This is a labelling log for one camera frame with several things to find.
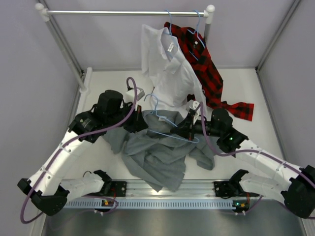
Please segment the light blue hanger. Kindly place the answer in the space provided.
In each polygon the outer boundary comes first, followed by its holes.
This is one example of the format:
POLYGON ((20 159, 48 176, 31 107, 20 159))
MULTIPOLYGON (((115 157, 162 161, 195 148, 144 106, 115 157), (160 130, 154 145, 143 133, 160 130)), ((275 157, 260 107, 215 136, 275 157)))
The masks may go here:
MULTIPOLYGON (((159 99, 158 99, 155 95, 153 95, 153 94, 147 94, 147 95, 145 95, 144 101, 146 100, 146 98, 147 98, 148 96, 153 97, 153 98, 155 98, 155 100, 156 100, 156 104, 155 104, 154 109, 153 109, 152 112, 151 112, 151 115, 152 115, 152 114, 155 114, 155 116, 158 117, 158 118, 161 118, 162 121, 165 121, 165 122, 167 122, 167 123, 173 125, 174 127, 178 127, 175 123, 173 123, 173 122, 172 122, 171 120, 169 120, 167 117, 165 117, 165 116, 160 116, 160 115, 158 114, 157 106, 158 106, 158 103, 159 103, 159 99)), ((154 131, 154 130, 151 130, 151 129, 148 129, 148 131, 150 131, 150 132, 152 132, 152 133, 155 133, 155 134, 162 135, 162 136, 166 136, 166 137, 169 137, 169 138, 173 138, 173 139, 185 141, 185 142, 188 142, 188 143, 197 144, 197 143, 200 142, 200 140, 199 140, 198 138, 193 138, 192 140, 190 140, 190 139, 185 139, 185 138, 182 138, 182 137, 176 137, 176 136, 172 136, 172 135, 169 135, 169 134, 161 133, 161 132, 154 131)))

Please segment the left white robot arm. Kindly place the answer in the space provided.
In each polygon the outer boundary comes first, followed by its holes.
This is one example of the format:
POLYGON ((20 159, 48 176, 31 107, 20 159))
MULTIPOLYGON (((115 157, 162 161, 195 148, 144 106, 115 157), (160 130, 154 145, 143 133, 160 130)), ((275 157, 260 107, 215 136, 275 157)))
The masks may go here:
POLYGON ((78 179, 65 179, 70 167, 86 149, 112 128, 122 127, 129 133, 147 129, 141 106, 134 105, 145 95, 143 89, 128 89, 123 95, 106 90, 88 111, 77 114, 55 152, 30 178, 21 179, 17 186, 44 214, 53 216, 66 203, 85 195, 106 196, 112 191, 112 179, 102 170, 96 170, 78 179))

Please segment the grey shirt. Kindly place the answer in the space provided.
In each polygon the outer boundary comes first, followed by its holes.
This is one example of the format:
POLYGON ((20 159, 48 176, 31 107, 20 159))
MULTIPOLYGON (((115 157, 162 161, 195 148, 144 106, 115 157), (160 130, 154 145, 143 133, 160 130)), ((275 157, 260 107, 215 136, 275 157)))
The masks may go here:
MULTIPOLYGON (((108 131, 104 140, 114 154, 120 153, 128 171, 149 184, 155 191, 167 188, 177 191, 185 176, 185 157, 196 160, 199 167, 212 170, 215 167, 214 153, 206 144, 203 135, 195 135, 200 140, 193 144, 152 133, 148 129, 180 137, 170 133, 173 125, 151 115, 151 110, 143 111, 142 116, 148 128, 137 133, 129 133, 119 127, 108 131)), ((179 112, 159 110, 175 124, 183 121, 179 112)))

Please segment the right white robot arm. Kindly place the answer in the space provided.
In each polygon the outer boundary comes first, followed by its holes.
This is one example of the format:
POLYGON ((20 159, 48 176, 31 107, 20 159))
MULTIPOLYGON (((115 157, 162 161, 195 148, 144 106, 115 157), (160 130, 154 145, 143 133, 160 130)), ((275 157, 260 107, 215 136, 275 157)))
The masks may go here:
POLYGON ((203 115, 198 119, 191 109, 186 118, 171 129, 172 134, 189 140, 195 134, 202 134, 210 149, 209 137, 216 137, 221 157, 233 156, 246 162, 266 176, 258 176, 239 169, 229 180, 229 190, 234 195, 254 193, 278 201, 290 212, 304 219, 312 219, 315 211, 315 169, 288 163, 269 154, 252 142, 246 135, 236 130, 233 119, 225 109, 212 111, 211 119, 203 115))

